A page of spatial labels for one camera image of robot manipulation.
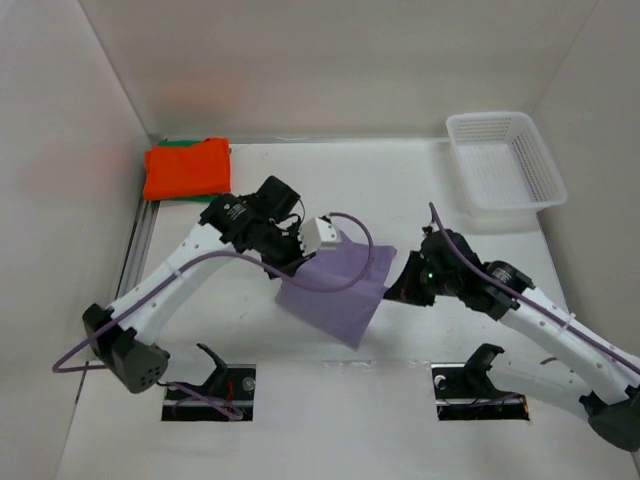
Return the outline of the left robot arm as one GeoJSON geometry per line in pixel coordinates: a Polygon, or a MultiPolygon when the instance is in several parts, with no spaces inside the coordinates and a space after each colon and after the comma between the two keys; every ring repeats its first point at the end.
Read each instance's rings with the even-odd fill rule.
{"type": "Polygon", "coordinates": [[[107,307],[92,304],[82,315],[90,348],[134,394],[158,381],[189,384],[214,398],[224,387],[217,357],[204,349],[201,365],[182,366],[182,356],[156,343],[181,305],[214,273],[246,251],[259,254],[269,276],[287,276],[306,261],[294,223],[283,229],[300,196],[275,176],[247,195],[215,196],[187,237],[145,280],[107,307]]]}

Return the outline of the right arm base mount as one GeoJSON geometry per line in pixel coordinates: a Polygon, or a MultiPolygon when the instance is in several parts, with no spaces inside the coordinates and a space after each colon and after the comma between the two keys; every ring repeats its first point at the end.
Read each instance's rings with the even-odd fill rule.
{"type": "Polygon", "coordinates": [[[502,347],[482,344],[464,363],[434,363],[431,376],[440,421],[529,421],[526,397],[497,389],[488,377],[502,347]]]}

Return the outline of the lavender t shirt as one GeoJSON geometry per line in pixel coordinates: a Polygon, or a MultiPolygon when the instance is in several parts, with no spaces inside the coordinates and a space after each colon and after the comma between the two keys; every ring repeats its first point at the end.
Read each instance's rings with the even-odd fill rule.
{"type": "Polygon", "coordinates": [[[397,250],[389,245],[373,247],[370,269],[353,287],[330,293],[330,288],[354,279],[365,266],[368,246],[345,236],[338,248],[322,250],[302,265],[295,279],[320,293],[282,283],[275,302],[286,312],[352,349],[359,347],[383,295],[397,250]]]}

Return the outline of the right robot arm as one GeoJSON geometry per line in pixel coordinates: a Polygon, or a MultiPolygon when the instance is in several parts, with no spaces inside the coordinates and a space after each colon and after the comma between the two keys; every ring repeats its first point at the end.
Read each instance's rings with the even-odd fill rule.
{"type": "Polygon", "coordinates": [[[530,367],[505,348],[483,344],[463,367],[466,388],[490,399],[529,395],[586,421],[609,444],[639,449],[639,359],[595,334],[559,308],[523,272],[504,261],[483,262],[450,229],[426,228],[388,301],[431,307],[454,297],[536,343],[558,366],[530,367]]]}

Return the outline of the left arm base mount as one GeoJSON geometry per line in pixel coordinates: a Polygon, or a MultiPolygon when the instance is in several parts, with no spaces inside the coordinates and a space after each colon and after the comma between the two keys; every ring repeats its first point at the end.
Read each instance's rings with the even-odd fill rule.
{"type": "Polygon", "coordinates": [[[161,420],[164,422],[240,422],[253,420],[257,366],[231,364],[221,383],[209,387],[186,384],[165,388],[161,420]]]}

